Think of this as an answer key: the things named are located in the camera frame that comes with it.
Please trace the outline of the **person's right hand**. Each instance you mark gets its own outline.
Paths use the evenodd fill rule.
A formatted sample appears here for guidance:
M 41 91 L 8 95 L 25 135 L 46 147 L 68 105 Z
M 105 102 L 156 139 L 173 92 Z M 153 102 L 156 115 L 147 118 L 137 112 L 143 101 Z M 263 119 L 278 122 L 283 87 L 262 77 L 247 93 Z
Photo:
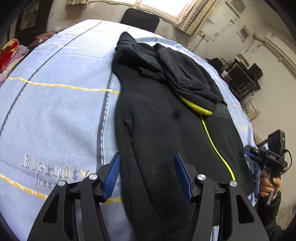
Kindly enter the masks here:
M 271 195 L 273 198 L 276 197 L 277 193 L 281 188 L 281 180 L 280 178 L 273 178 L 272 181 L 267 178 L 266 170 L 262 171 L 260 178 L 260 187 L 259 187 L 259 195 L 260 197 L 267 197 Z

